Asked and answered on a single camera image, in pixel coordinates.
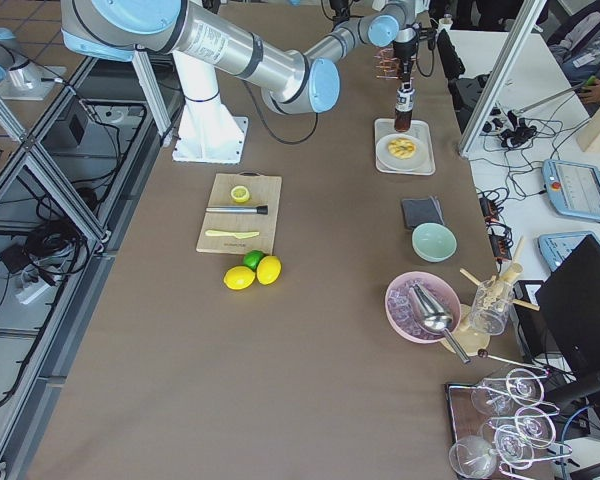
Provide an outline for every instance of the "lemon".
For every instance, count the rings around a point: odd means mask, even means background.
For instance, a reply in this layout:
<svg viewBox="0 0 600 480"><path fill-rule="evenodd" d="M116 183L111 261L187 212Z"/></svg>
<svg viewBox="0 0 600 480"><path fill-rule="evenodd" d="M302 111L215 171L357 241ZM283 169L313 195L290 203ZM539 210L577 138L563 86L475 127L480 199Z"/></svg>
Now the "lemon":
<svg viewBox="0 0 600 480"><path fill-rule="evenodd" d="M260 250L251 250L242 259L242 264L245 267L249 267L251 270L253 270L255 272L256 268L258 268L258 264L260 263L260 260L262 260L264 258L264 256L265 256L264 252L262 252Z"/></svg>
<svg viewBox="0 0 600 480"><path fill-rule="evenodd" d="M261 284L269 285L278 279L281 271L282 264L280 260L278 257L271 255L260 260L256 275Z"/></svg>
<svg viewBox="0 0 600 480"><path fill-rule="evenodd" d="M244 185L236 185L231 189L231 199L236 203L247 202L250 198L249 189Z"/></svg>
<svg viewBox="0 0 600 480"><path fill-rule="evenodd" d="M256 274L248 267L240 265L230 268L224 276L224 284L231 290L242 290L253 283Z"/></svg>

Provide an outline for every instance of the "black monitor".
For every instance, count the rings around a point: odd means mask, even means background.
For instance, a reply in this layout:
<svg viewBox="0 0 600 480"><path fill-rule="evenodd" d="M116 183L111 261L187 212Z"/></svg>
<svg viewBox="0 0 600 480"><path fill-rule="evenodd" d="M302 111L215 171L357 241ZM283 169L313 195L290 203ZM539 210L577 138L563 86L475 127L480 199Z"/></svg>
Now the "black monitor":
<svg viewBox="0 0 600 480"><path fill-rule="evenodd" d="M570 395L586 394L600 419L600 244L593 236L585 237L551 274L538 290L537 299L547 327L576 377L574 384L563 388Z"/></svg>

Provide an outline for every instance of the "wooden cutting board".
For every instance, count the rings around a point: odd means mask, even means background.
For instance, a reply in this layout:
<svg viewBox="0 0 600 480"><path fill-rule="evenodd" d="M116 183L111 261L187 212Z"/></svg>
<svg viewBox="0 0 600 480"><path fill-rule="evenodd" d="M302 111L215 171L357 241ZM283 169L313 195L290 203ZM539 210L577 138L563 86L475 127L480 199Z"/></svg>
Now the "wooden cutting board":
<svg viewBox="0 0 600 480"><path fill-rule="evenodd" d="M198 252L233 253L243 255L251 250L262 250L266 254L273 253L273 241L278 220L278 204L282 177L266 175L232 175L218 173L213 182L208 207L223 207L238 205L231 200L231 189L236 185L244 185L249 189L251 198L240 205L268 205L267 215L247 213L206 213L200 236L198 237ZM207 237L206 230L226 230L230 232L259 231L260 235L244 240L233 237Z"/></svg>

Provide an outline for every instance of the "bottle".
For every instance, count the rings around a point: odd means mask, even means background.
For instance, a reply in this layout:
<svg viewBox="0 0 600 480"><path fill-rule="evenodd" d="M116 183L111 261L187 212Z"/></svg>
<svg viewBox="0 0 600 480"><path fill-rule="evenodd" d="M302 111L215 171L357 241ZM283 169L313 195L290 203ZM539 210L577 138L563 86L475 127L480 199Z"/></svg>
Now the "bottle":
<svg viewBox="0 0 600 480"><path fill-rule="evenodd" d="M393 122L393 128L396 132L406 132L411 128L414 95L413 78L408 82L402 82L397 93L395 121Z"/></svg>

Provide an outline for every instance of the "white table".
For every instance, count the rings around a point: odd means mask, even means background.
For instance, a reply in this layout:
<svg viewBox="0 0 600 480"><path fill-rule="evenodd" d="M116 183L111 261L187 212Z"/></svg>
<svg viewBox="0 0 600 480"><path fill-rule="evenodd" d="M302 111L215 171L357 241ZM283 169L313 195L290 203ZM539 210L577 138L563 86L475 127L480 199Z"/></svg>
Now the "white table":
<svg viewBox="0 0 600 480"><path fill-rule="evenodd" d="M451 40L466 67L464 76L474 77L482 73L489 73L506 40L506 35L501 32L450 31ZM568 87L569 82L562 74L542 37L532 34L511 71L510 78L500 94L499 102L505 109L520 109ZM565 100L567 102L556 112L556 109ZM530 110L524 116L527 119L547 120L552 115L554 119L561 120L566 129L575 127L588 118L586 110L573 94L552 100L537 109ZM555 140L555 145L559 145L569 133L571 131L561 134ZM559 158L596 165L600 169L600 154L583 153L576 142L578 133L572 135L559 147ZM523 153L529 162L542 162L551 158L552 152L553 146L550 139L535 139L533 147L524 150ZM505 157L497 137L480 137L470 151L469 160L472 161L474 182L476 187L481 190L495 189L504 185L507 169L491 165L484 160L477 160L480 158L497 164L506 164L508 159L512 167L526 165L520 151L511 151ZM517 176L516 179L527 194L544 189L542 174L538 169L532 173ZM521 257L524 267L522 278L524 279L544 280L550 274L550 270L537 248L536 239L539 235L591 230L600 239L600 224L558 214L546 194L528 197L522 202L507 201L504 204L503 219L507 225L512 227L516 244L522 235L527 239L527 246Z"/></svg>

